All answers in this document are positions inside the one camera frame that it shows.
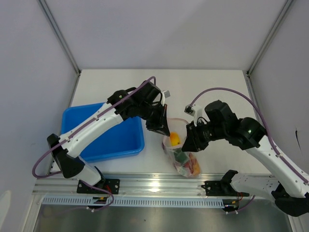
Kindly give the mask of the yellow toy pepper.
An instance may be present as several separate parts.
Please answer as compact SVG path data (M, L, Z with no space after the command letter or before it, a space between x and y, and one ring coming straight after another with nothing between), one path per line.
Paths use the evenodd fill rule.
M169 140L170 140L171 146L178 146L178 145L181 144L181 138L179 137L178 133L176 133L176 132L170 133Z

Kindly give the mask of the green toy cucumber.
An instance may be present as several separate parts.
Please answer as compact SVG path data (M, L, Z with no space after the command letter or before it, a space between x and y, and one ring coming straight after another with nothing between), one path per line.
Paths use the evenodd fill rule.
M180 163L181 165L183 165L184 163L187 163L190 160L188 153L183 152L182 148L180 147L173 149L172 152L173 152L175 161Z

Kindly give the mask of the red toy strawberry bunch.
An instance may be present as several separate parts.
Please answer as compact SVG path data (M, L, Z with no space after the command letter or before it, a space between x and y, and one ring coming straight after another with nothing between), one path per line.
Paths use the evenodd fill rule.
M176 170L180 175L187 178L197 177L201 173L197 158L192 153L189 153L189 160L186 163L176 165Z

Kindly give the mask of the clear zip top bag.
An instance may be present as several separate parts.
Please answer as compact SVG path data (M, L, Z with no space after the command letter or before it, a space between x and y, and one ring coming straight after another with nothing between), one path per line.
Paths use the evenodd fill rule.
M168 118L170 136L164 136L162 148L174 169L186 178L195 178L201 174L201 168L192 152L182 151L186 139L186 125L182 118Z

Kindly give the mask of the blue plastic bin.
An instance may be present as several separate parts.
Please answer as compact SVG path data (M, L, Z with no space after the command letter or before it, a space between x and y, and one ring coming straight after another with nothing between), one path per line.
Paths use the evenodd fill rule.
M66 109L62 115L61 133L77 127L103 104L101 102ZM106 131L81 152L81 157L87 162L99 162L135 156L143 149L142 123L139 117L135 117Z

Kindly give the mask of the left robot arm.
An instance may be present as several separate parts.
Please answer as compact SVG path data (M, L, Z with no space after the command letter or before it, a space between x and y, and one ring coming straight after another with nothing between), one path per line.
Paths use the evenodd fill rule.
M93 115L71 131L60 136L49 135L50 152L62 175L86 182L93 193L102 192L103 174L97 167L88 165L80 157L81 152L109 129L134 117L145 120L147 130L169 136L165 103L168 94L154 83L144 81L139 87L114 92Z

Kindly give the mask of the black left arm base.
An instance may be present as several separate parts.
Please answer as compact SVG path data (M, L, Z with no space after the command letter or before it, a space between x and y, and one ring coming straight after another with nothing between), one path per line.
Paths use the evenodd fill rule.
M100 188L110 192L111 194L118 194L120 188L120 179L105 179L105 182L99 181L94 185L96 188ZM81 180L78 182L77 193L79 194L103 194L102 191L88 187Z

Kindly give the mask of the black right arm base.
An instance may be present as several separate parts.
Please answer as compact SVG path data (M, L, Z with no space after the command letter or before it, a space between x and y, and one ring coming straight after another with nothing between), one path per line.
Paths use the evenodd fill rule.
M207 196L249 197L248 193L237 192L230 183L223 181L205 181L201 188L205 190Z

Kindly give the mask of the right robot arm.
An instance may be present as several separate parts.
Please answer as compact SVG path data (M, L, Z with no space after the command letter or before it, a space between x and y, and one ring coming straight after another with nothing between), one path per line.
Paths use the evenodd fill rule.
M194 117L186 125L183 152L205 150L211 141L226 140L263 164L274 180L227 171L219 181L205 181L207 196L249 196L272 201L284 213L298 217L309 211L309 175L301 170L276 145L271 145L264 126L257 120L237 118L227 103L214 101L205 107L209 122L200 120L202 109L195 104L184 110Z

